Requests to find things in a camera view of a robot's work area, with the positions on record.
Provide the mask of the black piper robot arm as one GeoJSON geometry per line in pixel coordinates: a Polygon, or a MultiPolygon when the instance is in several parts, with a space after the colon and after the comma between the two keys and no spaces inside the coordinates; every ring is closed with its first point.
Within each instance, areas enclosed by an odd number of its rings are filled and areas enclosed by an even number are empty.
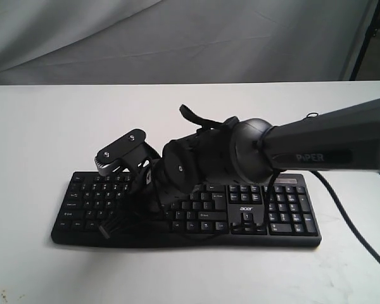
{"type": "Polygon", "coordinates": [[[287,170],[315,174],[358,170],[380,175],[380,98],[281,126],[261,118],[217,122],[187,106],[182,116],[194,134],[173,139],[156,152],[146,133],[132,129],[98,151],[94,161],[107,176],[128,170],[133,178],[125,206],[99,226],[105,238],[162,213],[162,206],[198,184],[273,184],[287,170]]]}

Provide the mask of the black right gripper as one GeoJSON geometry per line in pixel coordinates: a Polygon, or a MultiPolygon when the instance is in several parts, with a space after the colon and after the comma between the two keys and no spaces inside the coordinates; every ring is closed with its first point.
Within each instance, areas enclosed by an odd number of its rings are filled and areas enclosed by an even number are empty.
{"type": "Polygon", "coordinates": [[[200,183],[200,175],[191,162],[163,158],[147,161],[149,164],[132,178],[129,191],[117,203],[115,213],[100,223],[99,231],[105,239],[158,217],[166,219],[163,208],[191,193],[200,183]]]}

